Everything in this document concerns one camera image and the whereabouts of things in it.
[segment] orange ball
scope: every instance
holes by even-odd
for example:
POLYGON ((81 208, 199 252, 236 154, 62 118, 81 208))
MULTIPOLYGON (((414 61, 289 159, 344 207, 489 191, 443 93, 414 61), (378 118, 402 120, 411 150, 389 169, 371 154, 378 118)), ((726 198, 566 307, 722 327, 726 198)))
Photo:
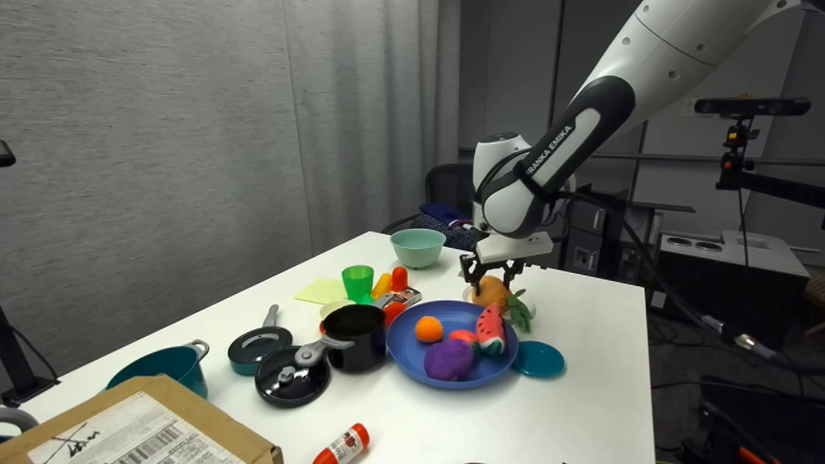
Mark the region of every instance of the orange ball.
POLYGON ((440 342, 440 339, 443 337, 443 325, 441 325, 441 319, 440 319, 440 316, 431 316, 431 315, 420 316, 420 319, 416 321, 416 337, 418 337, 420 342, 440 342))

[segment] plastic container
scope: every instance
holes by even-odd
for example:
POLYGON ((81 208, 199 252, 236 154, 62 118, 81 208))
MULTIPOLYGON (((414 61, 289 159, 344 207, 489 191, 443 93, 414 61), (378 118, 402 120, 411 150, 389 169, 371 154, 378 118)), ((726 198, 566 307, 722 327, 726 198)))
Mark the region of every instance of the plastic container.
POLYGON ((369 431, 353 423, 335 444, 324 449, 312 464, 352 464, 369 449, 369 431))
POLYGON ((371 305, 371 280, 374 267, 371 266, 352 266, 340 274, 347 296, 357 305, 371 305))
POLYGON ((440 230, 401 230, 389 239, 402 266, 433 267, 441 257, 447 235, 441 235, 440 230))

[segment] tripod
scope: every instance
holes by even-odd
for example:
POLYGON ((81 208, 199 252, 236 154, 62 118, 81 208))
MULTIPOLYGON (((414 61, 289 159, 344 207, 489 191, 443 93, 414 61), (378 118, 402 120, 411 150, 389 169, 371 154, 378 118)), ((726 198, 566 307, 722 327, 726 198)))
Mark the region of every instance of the tripod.
MULTIPOLYGON (((10 146, 0 140, 0 168, 10 168, 15 163, 15 154, 10 146)), ((58 379, 37 377, 30 366, 30 359, 19 342, 15 327, 9 321, 4 307, 0 307, 0 363, 10 379, 10 392, 4 392, 0 399, 5 404, 26 401, 44 388, 54 386, 58 379)))

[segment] yellow object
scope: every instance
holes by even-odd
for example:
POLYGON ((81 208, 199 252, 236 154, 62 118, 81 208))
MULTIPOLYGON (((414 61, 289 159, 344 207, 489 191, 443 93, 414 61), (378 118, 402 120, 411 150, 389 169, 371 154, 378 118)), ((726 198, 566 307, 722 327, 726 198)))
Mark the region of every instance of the yellow object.
POLYGON ((498 275, 482 275, 480 280, 480 294, 472 296, 472 305, 478 307, 498 307, 505 308, 508 307, 508 287, 498 279, 498 275))
POLYGON ((349 302, 340 279, 320 279, 294 294, 300 302, 309 305, 340 305, 349 302))
POLYGON ((431 316, 431 315, 420 316, 420 319, 416 321, 416 337, 418 337, 420 342, 440 342, 440 339, 443 337, 443 325, 441 325, 441 319, 440 319, 440 316, 431 316))
POLYGON ((393 287, 393 275, 382 274, 379 283, 371 288, 371 302, 385 298, 389 294, 389 287, 393 287))

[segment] purple object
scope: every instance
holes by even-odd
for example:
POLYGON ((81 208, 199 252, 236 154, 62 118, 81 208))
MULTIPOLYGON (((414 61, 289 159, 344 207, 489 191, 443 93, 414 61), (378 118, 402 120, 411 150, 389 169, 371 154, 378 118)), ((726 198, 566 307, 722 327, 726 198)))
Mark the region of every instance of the purple object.
POLYGON ((472 372, 474 347, 461 339, 443 339, 429 347, 423 368, 433 379, 461 379, 472 372))

